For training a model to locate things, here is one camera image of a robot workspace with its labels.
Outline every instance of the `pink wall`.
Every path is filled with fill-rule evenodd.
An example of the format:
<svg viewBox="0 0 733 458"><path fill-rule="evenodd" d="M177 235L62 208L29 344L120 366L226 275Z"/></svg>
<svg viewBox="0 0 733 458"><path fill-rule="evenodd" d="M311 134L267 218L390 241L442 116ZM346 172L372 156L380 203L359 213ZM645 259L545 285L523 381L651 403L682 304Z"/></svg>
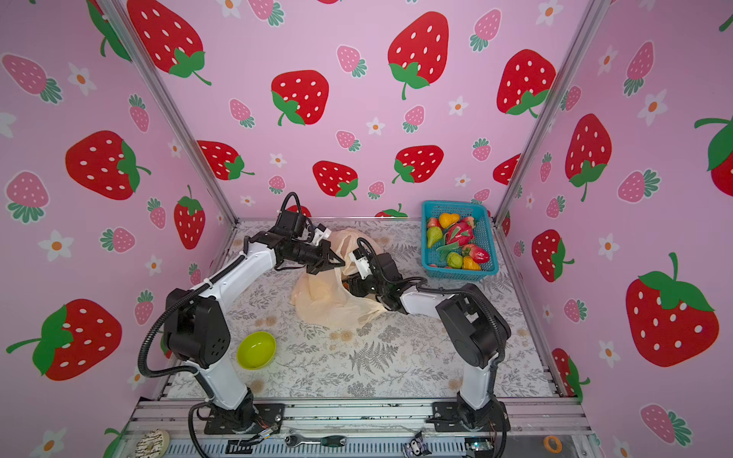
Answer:
<svg viewBox="0 0 733 458"><path fill-rule="evenodd" d="M155 387L154 380L134 383L143 335L163 311L167 294L190 284L191 263L208 272L228 231L217 224L218 209L185 153L172 154L173 132L138 71L109 43L102 56L102 41L84 1L15 1L0 18L0 54L32 61L5 55L0 70L0 182L4 206L11 209L0 218L2 347L43 336L40 342L2 353L7 420L0 442L6 456L46 457L44 446L51 454L63 450L59 456L104 455L116 437L105 430L121 430L138 398L149 396ZM29 70L34 65L42 69ZM47 78L60 89L62 100L56 104L38 95L41 90L45 95L59 92ZM145 113L136 110L136 116L146 132L130 115L128 99L134 94L145 103ZM78 144L104 130L117 136L104 133ZM118 173L120 138L134 151L137 164L152 172L140 171L134 193L127 173L131 170L120 163L125 173ZM125 159L129 165L129 153ZM32 174L14 180L22 171ZM99 192L75 179L100 186ZM38 180L45 193L33 186ZM188 195L186 185L206 215L200 241L191 250L184 248L174 228L174 208ZM127 198L110 199L106 193ZM148 211L151 198L165 210L164 217L162 210L153 217L162 229ZM27 224L23 214L29 215ZM117 240L112 251L103 248L100 238L107 228L124 228L134 236L134 246L125 249L129 240L127 245ZM152 256L162 262L151 272ZM146 290L152 293L152 305L144 304L146 300L139 305ZM156 340L151 366L160 368L167 361Z"/></svg>
<svg viewBox="0 0 733 458"><path fill-rule="evenodd" d="M165 7L150 0L128 2L128 12L138 33L158 63L161 77L192 133L199 140L228 145L219 146L227 152L235 150L243 158L244 172L254 173L220 182L232 206L243 217L272 216L282 195L270 188L281 189L278 185L282 183L284 192L297 191L317 216L374 216L387 209L399 210L400 205L403 213L416 216L425 199L470 201L486 189L490 195L481 200L494 211L507 188L505 182L494 179L494 171L501 173L505 161L513 166L515 162L510 159L522 150L534 122L526 108L519 108L521 114L516 116L503 111L509 110L524 92L532 89L532 94L538 95L551 84L552 66L561 64L586 6L586 0L561 0L560 4L556 0L548 4L509 0L490 4L283 0L275 3L277 7L273 2L263 2L273 6L270 11L253 10L250 3L234 0L230 9L223 0L208 1L206 5L198 1L163 1ZM177 17L171 16L167 7ZM497 11L477 24L492 10ZM415 38L407 33L393 43L400 32L428 12L432 13L415 25ZM494 34L497 23L498 33ZM435 28L428 32L430 26ZM487 48L479 43L475 43L476 51L472 48L476 30L479 35L474 40L485 37ZM179 46L185 56L171 69L172 59L176 59L172 51ZM342 46L346 48L339 54ZM539 56L525 53L517 62L508 64L515 54L526 49ZM190 58L200 51L205 54ZM407 100L401 97L405 83L395 79L388 56L397 64L397 77L410 84L405 91ZM362 75L354 67L356 64L351 65L352 59L355 63L359 59L365 61L366 74ZM534 67L526 67L525 63L532 59ZM420 65L416 80L400 69L402 63L412 61ZM522 68L517 72L519 63ZM507 77L502 78L505 67L509 70ZM314 70L317 74L279 77L300 70ZM507 78L513 80L510 82L514 86L506 86ZM312 81L317 86L297 89ZM430 85L414 89L425 83ZM283 111L273 103L273 85L283 107L293 100L293 110L301 105L292 118L296 122L302 119L304 125L282 117ZM326 98L325 105L319 105L318 100ZM234 116L230 110L232 99L237 101ZM459 104L463 110L455 113L452 108ZM407 117L418 127L412 133L403 128L408 112L411 113ZM254 126L247 121L249 117L254 118ZM282 126L278 126L281 117ZM375 119L377 131L373 129ZM337 133L341 131L344 133L339 141ZM490 144L474 146L480 138ZM355 140L360 148L350 151ZM440 150L420 148L429 145ZM214 152L213 146L208 145L207 151ZM398 177L394 168L398 152L411 147L415 149L407 151L410 160L404 163L419 168L412 174L403 174L415 183ZM423 161L419 151L433 156ZM441 154L442 163L438 162L437 168L430 167ZM329 165L324 179L318 177L317 181L312 168L322 160L340 164L340 171L350 172L351 177L358 176L356 189L350 176L337 173ZM217 165L216 159L213 163L215 173L229 177L229 169ZM344 183L349 181L344 197L334 196L341 188L332 186L332 174L336 185L339 178ZM377 182L383 186L372 186ZM371 199L370 192L381 197Z"/></svg>
<svg viewBox="0 0 733 458"><path fill-rule="evenodd" d="M724 161L733 143L730 125L695 129L699 119L731 116L733 30L718 29L733 12L725 3L611 5L573 79L580 100L557 113L512 205L515 260L537 315L547 318L540 322L550 348L574 363L556 351L569 388L582 389L607 457L713 457L728 448L733 180L731 160ZM647 42L650 71L651 59L635 61ZM627 97L631 62L638 69L631 79L644 84ZM727 136L715 137L723 129ZM723 163L712 175L709 144L710 159ZM586 159L592 168L577 174ZM583 181L596 177L582 202ZM558 196L562 212L559 204L548 210ZM575 260L559 277L557 237L565 260ZM670 253L678 282L669 278Z"/></svg>

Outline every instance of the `plastic bag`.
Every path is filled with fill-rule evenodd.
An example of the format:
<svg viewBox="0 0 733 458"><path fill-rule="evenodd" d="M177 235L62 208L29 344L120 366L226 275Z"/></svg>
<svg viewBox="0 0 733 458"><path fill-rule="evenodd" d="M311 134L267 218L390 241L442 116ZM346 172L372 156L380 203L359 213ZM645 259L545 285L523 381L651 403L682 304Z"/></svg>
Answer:
<svg viewBox="0 0 733 458"><path fill-rule="evenodd" d="M346 277L358 272L349 259L349 253L357 248L356 239L359 237L367 239L377 254L384 252L374 240L356 229L333 232L328 238L331 249L346 265L316 275L304 273L298 279L291 296L298 318L327 328L356 329L387 311L375 299L357 298L344 288Z"/></svg>

